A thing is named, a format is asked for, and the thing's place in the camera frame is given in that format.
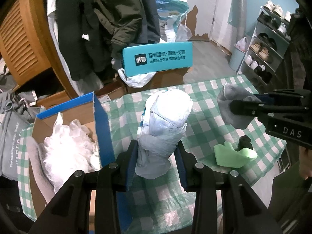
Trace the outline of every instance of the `brown shoe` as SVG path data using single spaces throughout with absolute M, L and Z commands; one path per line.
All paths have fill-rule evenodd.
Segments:
M 268 58 L 269 58 L 269 50 L 264 47 L 261 49 L 260 53 L 259 53 L 259 56 L 264 60 L 264 61 L 267 61 Z
M 261 44 L 259 42 L 256 42 L 251 45 L 250 48 L 257 54 L 261 48 Z

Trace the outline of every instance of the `human hand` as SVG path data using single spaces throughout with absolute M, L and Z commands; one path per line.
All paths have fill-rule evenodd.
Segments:
M 302 178 L 312 177 L 312 150 L 299 146 L 299 174 Z

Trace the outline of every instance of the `teal shoe box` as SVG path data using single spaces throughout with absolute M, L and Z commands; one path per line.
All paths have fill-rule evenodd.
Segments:
M 122 51 L 126 76 L 193 65 L 192 42 L 170 42 L 126 47 Z

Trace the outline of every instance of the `gray floor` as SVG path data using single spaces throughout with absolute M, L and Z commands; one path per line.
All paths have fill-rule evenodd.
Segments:
M 193 71 L 185 74 L 184 83 L 195 83 L 236 75 L 229 67 L 229 57 L 210 42 L 193 42 Z M 266 206 L 269 206 L 273 178 L 279 174 L 278 164 L 252 187 Z
M 193 42 L 193 71 L 185 74 L 184 83 L 197 83 L 236 75 L 229 67 L 229 57 L 210 42 Z

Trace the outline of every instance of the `trash can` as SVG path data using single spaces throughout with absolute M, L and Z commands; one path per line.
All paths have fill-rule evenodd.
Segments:
M 241 61 L 244 58 L 245 53 L 241 50 L 239 50 L 235 45 L 232 52 L 232 56 L 229 62 L 230 68 L 235 70 L 237 72 L 239 65 L 241 64 Z

